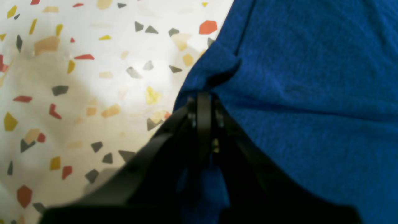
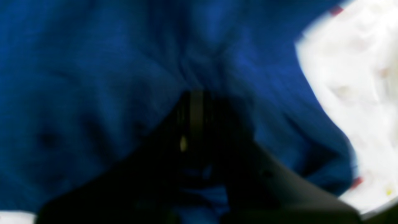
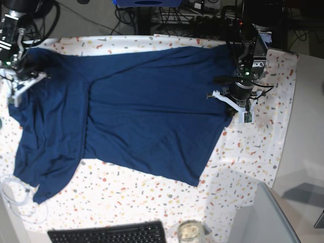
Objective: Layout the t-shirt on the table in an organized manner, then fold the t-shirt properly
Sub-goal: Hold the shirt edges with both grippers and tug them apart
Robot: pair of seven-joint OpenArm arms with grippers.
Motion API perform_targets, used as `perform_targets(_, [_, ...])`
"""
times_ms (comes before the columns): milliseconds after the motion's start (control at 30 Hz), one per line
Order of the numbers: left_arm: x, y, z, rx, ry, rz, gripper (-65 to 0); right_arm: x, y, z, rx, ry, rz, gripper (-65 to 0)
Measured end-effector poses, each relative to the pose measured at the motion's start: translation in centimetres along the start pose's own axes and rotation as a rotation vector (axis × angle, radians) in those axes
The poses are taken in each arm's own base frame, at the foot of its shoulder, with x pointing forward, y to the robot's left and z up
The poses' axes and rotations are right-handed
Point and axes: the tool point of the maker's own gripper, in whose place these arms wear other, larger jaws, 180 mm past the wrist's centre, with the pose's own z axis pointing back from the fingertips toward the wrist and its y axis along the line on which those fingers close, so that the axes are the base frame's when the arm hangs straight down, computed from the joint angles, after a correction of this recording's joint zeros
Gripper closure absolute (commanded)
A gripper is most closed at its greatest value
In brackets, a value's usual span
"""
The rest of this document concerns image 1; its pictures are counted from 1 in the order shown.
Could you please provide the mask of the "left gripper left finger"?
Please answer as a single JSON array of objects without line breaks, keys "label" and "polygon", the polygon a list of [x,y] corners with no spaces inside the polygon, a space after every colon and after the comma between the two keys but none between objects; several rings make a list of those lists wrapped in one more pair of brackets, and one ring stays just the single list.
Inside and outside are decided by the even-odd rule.
[{"label": "left gripper left finger", "polygon": [[98,190],[49,208],[42,224],[181,223],[175,190],[185,170],[199,175],[211,152],[212,101],[199,93]]}]

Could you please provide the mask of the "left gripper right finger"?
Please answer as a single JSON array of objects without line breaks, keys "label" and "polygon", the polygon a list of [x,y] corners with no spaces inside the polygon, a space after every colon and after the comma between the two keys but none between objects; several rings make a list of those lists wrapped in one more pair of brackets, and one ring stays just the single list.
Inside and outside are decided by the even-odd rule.
[{"label": "left gripper right finger", "polygon": [[294,182],[249,139],[217,97],[212,108],[212,157],[229,199],[220,224],[362,223],[354,207],[324,200]]}]

